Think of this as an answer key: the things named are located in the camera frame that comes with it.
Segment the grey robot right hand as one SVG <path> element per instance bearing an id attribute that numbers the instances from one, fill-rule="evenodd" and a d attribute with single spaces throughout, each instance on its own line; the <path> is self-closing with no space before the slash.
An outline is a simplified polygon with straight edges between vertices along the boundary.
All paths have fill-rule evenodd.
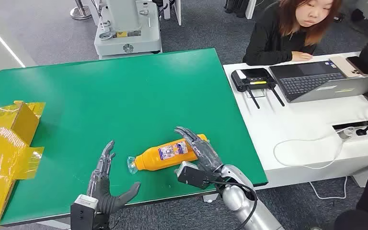
<path id="1" fill-rule="evenodd" d="M 209 173 L 217 173 L 223 165 L 222 160 L 207 140 L 201 139 L 192 130 L 177 126 L 174 131 L 190 144 L 198 158 L 199 167 Z"/>

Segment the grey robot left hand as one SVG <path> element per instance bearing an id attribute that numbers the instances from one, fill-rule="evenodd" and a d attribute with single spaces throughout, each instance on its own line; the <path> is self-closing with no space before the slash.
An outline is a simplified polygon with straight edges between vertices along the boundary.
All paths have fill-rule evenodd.
<path id="1" fill-rule="evenodd" d="M 115 144 L 111 140 L 103 149 L 96 168 L 91 173 L 87 195 L 98 200 L 97 211 L 104 214 L 113 214 L 131 201 L 139 192 L 141 183 L 135 182 L 130 189 L 121 195 L 110 193 L 110 169 L 115 156 L 111 152 Z"/>

